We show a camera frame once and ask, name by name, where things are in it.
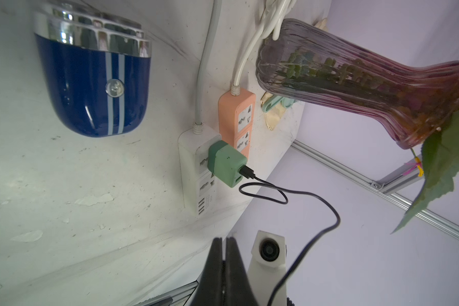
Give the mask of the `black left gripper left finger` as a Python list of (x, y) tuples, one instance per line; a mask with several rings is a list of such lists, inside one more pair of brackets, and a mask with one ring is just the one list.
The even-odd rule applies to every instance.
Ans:
[(215, 238), (210, 246), (191, 305), (223, 305), (223, 277), (223, 240), (222, 238)]

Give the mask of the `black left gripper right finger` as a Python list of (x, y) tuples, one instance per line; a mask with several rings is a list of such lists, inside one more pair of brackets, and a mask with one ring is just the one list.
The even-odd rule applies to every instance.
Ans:
[(235, 238), (226, 240), (224, 259), (224, 305), (258, 305), (253, 295), (249, 279)]

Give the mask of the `green usb charger adapter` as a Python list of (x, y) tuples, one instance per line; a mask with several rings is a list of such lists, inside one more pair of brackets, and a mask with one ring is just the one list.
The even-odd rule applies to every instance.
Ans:
[(235, 187), (242, 180), (239, 171), (247, 162), (245, 155), (223, 140), (209, 148), (209, 171), (229, 187)]

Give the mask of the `blue electric shaver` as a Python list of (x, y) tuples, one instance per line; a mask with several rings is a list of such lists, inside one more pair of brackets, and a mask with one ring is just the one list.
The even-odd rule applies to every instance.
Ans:
[(139, 23), (71, 1), (43, 1), (34, 35), (60, 121), (101, 138), (136, 129), (149, 99), (152, 44)]

